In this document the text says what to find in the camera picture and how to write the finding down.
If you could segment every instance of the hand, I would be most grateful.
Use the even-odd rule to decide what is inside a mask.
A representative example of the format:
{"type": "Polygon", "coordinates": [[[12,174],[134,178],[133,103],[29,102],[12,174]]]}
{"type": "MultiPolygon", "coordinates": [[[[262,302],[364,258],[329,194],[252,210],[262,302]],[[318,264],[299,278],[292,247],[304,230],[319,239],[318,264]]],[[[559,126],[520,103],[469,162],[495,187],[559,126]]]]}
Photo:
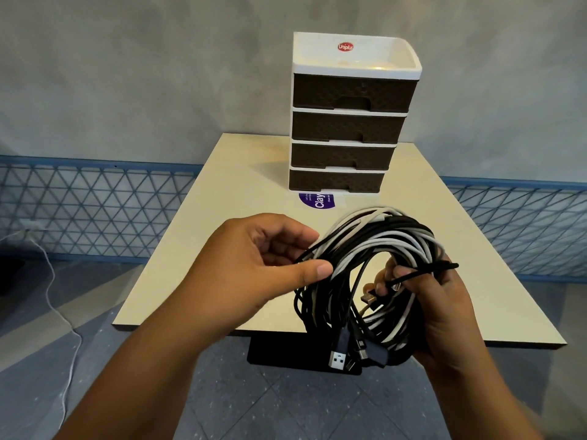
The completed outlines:
{"type": "MultiPolygon", "coordinates": [[[[414,269],[396,266],[390,258],[386,268],[377,274],[374,283],[364,286],[363,292],[375,289],[378,295],[386,295],[385,281],[412,272],[414,269]]],[[[418,351],[414,356],[430,377],[469,376],[490,361],[471,298],[455,270],[446,270],[438,280],[424,274],[402,285],[415,294],[422,306],[430,351],[418,351]]]]}
{"type": "Polygon", "coordinates": [[[270,299],[332,274],[324,260],[294,261],[318,232],[282,214],[229,219],[209,237],[174,295],[187,306],[204,348],[270,299]]]}

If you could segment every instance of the fingernail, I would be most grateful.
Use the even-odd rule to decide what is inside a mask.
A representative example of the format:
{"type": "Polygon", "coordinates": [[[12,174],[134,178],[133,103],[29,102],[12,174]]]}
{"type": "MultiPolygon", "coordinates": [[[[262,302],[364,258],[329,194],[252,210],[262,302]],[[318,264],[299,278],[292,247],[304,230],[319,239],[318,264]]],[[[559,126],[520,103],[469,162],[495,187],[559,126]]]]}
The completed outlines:
{"type": "Polygon", "coordinates": [[[412,269],[409,269],[408,267],[404,266],[396,266],[396,268],[393,269],[393,274],[396,278],[399,278],[400,276],[405,276],[410,273],[412,273],[412,269]]]}
{"type": "Polygon", "coordinates": [[[332,274],[332,264],[325,262],[316,267],[318,273],[318,280],[324,279],[332,274]]]}
{"type": "Polygon", "coordinates": [[[375,293],[377,293],[377,295],[379,296],[387,295],[387,288],[385,287],[385,284],[377,283],[377,285],[375,286],[375,293]]]}

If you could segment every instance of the wall outlet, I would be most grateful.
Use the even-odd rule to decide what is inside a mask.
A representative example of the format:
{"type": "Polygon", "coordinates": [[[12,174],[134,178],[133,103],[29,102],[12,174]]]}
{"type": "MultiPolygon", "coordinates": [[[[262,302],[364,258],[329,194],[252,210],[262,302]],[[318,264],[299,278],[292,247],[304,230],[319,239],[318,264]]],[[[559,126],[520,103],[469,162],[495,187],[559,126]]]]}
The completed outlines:
{"type": "Polygon", "coordinates": [[[34,219],[19,219],[19,222],[25,230],[45,230],[45,225],[34,219]]]}

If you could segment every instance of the plastic drawer organizer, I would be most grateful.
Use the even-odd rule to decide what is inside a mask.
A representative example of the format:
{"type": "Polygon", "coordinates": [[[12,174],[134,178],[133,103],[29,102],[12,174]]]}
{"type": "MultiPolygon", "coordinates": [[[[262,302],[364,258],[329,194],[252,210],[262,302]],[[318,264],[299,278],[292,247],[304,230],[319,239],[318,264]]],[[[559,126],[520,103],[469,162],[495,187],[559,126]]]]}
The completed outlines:
{"type": "Polygon", "coordinates": [[[293,35],[290,190],[377,193],[422,66],[401,38],[293,35]]]}

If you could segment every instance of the wall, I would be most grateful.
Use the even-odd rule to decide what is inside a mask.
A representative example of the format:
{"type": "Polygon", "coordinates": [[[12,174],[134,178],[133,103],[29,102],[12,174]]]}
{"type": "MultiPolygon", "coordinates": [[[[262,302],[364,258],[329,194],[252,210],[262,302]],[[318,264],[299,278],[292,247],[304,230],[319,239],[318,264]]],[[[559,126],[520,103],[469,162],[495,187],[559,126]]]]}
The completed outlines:
{"type": "Polygon", "coordinates": [[[202,163],[287,134],[294,30],[406,38],[441,175],[587,181],[587,0],[0,0],[0,153],[202,163]]]}

